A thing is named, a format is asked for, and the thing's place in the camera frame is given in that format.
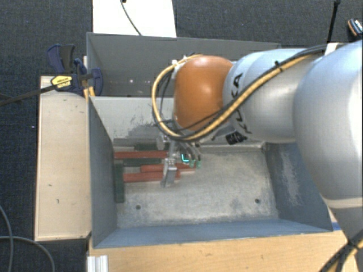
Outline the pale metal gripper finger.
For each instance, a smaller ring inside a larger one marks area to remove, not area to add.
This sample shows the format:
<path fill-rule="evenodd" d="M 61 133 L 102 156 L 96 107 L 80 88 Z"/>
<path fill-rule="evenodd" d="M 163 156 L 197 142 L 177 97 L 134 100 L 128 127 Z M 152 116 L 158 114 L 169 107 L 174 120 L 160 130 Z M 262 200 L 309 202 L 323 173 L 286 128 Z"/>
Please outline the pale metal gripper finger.
<path fill-rule="evenodd" d="M 164 160 L 164 163 L 163 163 L 163 177 L 162 177 L 162 180 L 160 182 L 160 185 L 163 188 L 166 186 L 167 172 L 168 172 L 168 159 L 166 158 Z"/>
<path fill-rule="evenodd" d="M 175 181 L 176 173 L 178 169 L 176 167 L 175 159 L 168 159 L 167 162 L 167 173 L 166 173 L 166 184 L 171 185 Z"/>

